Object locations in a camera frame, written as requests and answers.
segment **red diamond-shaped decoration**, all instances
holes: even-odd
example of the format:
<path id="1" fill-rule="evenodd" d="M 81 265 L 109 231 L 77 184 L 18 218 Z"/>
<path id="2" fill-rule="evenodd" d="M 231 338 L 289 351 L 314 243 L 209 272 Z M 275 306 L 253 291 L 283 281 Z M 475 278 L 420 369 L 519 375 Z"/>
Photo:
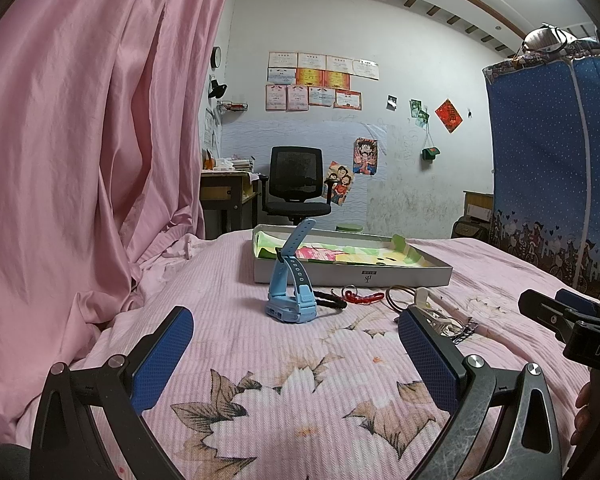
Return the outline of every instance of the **red diamond-shaped decoration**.
<path id="1" fill-rule="evenodd" d="M 446 126 L 446 129 L 450 134 L 452 134 L 462 122 L 462 117 L 460 117 L 458 110 L 456 110 L 456 107 L 451 104 L 449 99 L 440 105 L 440 108 L 436 110 L 436 115 Z"/>

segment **metal screw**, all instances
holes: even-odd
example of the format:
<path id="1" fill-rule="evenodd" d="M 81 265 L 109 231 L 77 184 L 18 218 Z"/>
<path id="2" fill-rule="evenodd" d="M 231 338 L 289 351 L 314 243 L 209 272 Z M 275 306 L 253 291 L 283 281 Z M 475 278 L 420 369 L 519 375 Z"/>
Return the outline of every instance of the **metal screw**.
<path id="1" fill-rule="evenodd" d="M 482 368 L 484 366 L 484 359 L 479 355 L 470 355 L 466 361 L 472 368 Z"/>
<path id="2" fill-rule="evenodd" d="M 111 368 L 120 368 L 124 363 L 125 363 L 125 357 L 120 354 L 112 355 L 109 358 L 109 360 L 107 361 L 107 364 Z"/>
<path id="3" fill-rule="evenodd" d="M 542 368 L 540 367 L 540 365 L 537 365 L 536 363 L 529 363 L 526 366 L 526 369 L 529 370 L 529 373 L 531 375 L 540 375 L 542 373 Z"/>
<path id="4" fill-rule="evenodd" d="M 62 372 L 64 372 L 65 366 L 66 365 L 64 363 L 55 363 L 49 371 L 52 375 L 60 375 Z"/>

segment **hand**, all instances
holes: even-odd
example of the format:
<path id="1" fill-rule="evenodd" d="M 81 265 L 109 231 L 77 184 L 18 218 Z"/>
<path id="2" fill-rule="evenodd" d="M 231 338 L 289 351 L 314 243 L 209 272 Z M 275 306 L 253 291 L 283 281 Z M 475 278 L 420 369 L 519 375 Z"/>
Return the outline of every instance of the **hand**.
<path id="1" fill-rule="evenodd" d="M 589 423 L 591 422 L 591 414 L 589 413 L 589 409 L 587 407 L 589 403 L 589 399 L 591 398 L 591 383 L 585 384 L 580 393 L 578 394 L 578 398 L 576 399 L 576 408 L 580 409 L 578 414 L 576 415 L 575 420 L 573 421 L 573 425 L 576 428 L 576 431 L 571 435 L 571 445 L 577 446 L 582 438 L 582 433 L 587 428 Z"/>

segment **black mesh chair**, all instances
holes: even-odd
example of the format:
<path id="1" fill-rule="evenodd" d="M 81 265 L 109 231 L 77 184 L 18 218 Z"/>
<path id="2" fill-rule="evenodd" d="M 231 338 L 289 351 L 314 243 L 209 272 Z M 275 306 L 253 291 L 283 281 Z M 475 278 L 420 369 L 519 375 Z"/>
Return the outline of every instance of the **black mesh chair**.
<path id="1" fill-rule="evenodd" d="M 286 216 L 298 225 L 311 216 L 328 215 L 331 212 L 331 189 L 334 180 L 322 180 L 322 151 L 302 146 L 275 146 L 271 150 L 269 176 L 262 176 L 262 210 L 269 215 Z M 269 194 L 284 202 L 267 200 Z M 305 202 L 322 195 L 327 184 L 327 203 Z"/>

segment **green stool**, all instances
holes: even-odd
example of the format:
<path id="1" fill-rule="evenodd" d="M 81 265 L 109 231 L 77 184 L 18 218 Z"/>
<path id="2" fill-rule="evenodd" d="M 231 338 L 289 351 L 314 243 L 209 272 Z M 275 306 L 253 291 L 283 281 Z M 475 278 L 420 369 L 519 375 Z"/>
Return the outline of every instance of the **green stool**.
<path id="1" fill-rule="evenodd" d="M 345 233 L 361 233 L 363 230 L 362 225 L 359 224 L 338 224 L 336 225 L 336 231 L 343 231 Z"/>

